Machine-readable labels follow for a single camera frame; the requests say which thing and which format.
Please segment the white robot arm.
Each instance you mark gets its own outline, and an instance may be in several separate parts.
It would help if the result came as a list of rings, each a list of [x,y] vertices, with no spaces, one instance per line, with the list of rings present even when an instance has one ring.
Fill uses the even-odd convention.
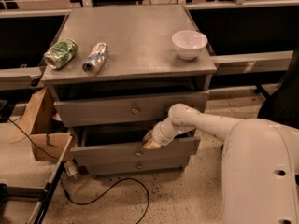
[[[299,133],[267,119],[234,119],[172,105],[144,137],[144,148],[198,129],[224,142],[223,224],[299,224]]]

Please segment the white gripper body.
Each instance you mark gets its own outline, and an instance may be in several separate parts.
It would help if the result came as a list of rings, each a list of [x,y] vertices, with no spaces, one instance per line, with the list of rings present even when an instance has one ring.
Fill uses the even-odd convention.
[[[152,140],[160,146],[167,146],[179,134],[179,126],[170,118],[157,123],[152,129]]]

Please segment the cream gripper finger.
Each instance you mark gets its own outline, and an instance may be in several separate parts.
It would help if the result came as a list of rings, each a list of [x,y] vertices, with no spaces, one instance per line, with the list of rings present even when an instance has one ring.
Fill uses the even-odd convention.
[[[152,137],[152,130],[149,130],[146,135],[144,136],[142,142],[147,143]]]
[[[158,149],[160,147],[161,147],[161,145],[156,143],[153,140],[149,140],[146,144],[143,145],[143,148],[145,148],[145,149]]]

